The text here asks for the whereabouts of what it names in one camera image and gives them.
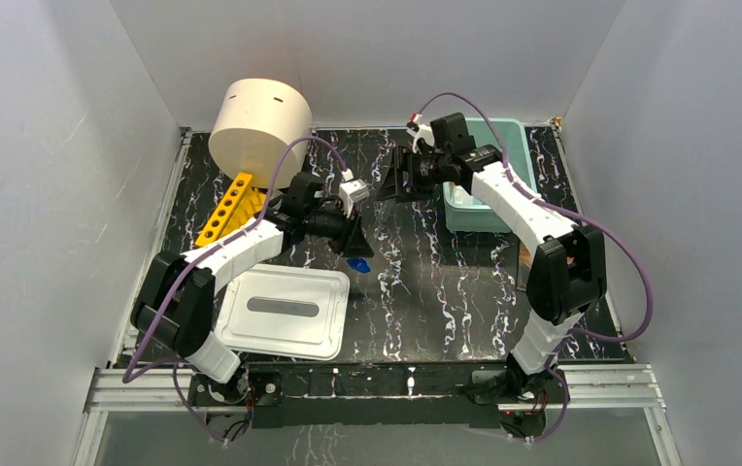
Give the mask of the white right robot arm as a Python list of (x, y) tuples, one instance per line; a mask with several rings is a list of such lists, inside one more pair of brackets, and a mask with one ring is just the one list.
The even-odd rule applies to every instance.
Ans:
[(545, 206), (510, 165), (504, 144), (477, 145), (463, 114), (424, 123), (414, 113), (406, 130), (411, 143), (393, 154), (378, 200), (415, 202), (453, 183), (490, 207), (530, 253), (531, 312), (508, 352), (505, 382), (514, 399), (532, 401), (556, 372), (558, 345), (607, 290), (603, 234)]

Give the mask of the yellow test tube rack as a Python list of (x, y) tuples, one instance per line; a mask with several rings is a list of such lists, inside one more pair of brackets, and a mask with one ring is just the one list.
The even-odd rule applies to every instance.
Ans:
[(266, 194), (253, 185), (253, 174), (240, 172), (215, 207), (194, 244), (205, 247), (256, 216), (265, 204)]

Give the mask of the white paper packet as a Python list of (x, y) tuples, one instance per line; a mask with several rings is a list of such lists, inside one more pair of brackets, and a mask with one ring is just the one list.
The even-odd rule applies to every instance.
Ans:
[(485, 210), (488, 208), (481, 200), (469, 194), (461, 186), (455, 185), (450, 190), (450, 204), (455, 209)]

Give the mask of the blue capped clear tube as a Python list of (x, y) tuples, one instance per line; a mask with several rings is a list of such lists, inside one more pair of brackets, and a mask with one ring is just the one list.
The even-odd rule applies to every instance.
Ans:
[(371, 267), (367, 260), (363, 257), (351, 257), (346, 259), (348, 266), (354, 271), (360, 274), (368, 274), (371, 272)]

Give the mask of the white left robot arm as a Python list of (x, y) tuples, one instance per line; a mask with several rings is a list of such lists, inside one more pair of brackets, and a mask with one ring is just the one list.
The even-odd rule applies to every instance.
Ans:
[(298, 173), (283, 193), (270, 195), (232, 233), (197, 250), (159, 252), (130, 315), (143, 336), (132, 361), (139, 362), (147, 345), (156, 341), (212, 380), (211, 389), (222, 402), (244, 400), (250, 380), (238, 371), (238, 355), (214, 333), (215, 297), (242, 273), (307, 237), (326, 239), (346, 259), (372, 257), (357, 207), (369, 197), (369, 184), (349, 170), (342, 177), (337, 193), (330, 194), (323, 179)]

